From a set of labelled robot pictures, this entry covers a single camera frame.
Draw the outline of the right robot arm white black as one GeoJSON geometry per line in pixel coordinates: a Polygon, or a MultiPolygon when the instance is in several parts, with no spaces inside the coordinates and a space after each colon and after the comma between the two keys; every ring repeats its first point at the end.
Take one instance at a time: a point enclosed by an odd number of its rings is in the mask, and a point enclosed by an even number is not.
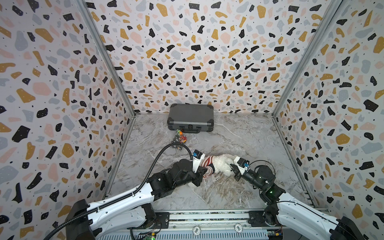
{"type": "Polygon", "coordinates": [[[249,169],[247,161],[230,164],[235,179],[245,180],[255,189],[267,205],[262,221],[269,226],[286,226],[309,240],[363,240],[356,224],[347,217],[340,219],[323,213],[297,200],[274,183],[276,176],[268,166],[257,166],[257,172],[249,169]]]}

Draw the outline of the red white striped knitted sweater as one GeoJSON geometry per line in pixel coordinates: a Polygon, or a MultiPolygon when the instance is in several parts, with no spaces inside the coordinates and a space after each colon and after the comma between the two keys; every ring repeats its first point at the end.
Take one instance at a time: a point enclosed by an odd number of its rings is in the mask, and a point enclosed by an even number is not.
{"type": "Polygon", "coordinates": [[[213,164],[213,158],[214,158],[213,156],[207,156],[204,158],[204,160],[200,164],[201,167],[204,167],[207,169],[207,171],[205,172],[205,174],[203,176],[203,179],[207,179],[212,174],[214,174],[216,171],[214,164],[213,164]]]}

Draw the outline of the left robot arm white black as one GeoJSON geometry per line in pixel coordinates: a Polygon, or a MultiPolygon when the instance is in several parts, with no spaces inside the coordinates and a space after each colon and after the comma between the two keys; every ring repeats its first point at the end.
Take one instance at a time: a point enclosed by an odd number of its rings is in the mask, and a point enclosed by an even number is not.
{"type": "Polygon", "coordinates": [[[182,159],[170,169],[153,174],[142,188],[133,188],[106,200],[88,204],[79,200],[67,216],[68,240],[95,240],[103,235],[127,228],[148,228],[156,219],[152,203],[165,198],[180,186],[200,186],[207,168],[182,159]]]}

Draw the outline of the white teddy bear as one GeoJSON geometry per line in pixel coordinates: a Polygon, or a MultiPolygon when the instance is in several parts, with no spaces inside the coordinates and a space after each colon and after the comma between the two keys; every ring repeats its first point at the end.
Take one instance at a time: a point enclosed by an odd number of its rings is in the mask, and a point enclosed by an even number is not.
{"type": "Polygon", "coordinates": [[[215,167],[214,174],[224,174],[226,176],[232,176],[233,170],[231,169],[230,164],[234,163],[235,156],[230,154],[222,154],[219,156],[213,156],[213,164],[215,167]]]}

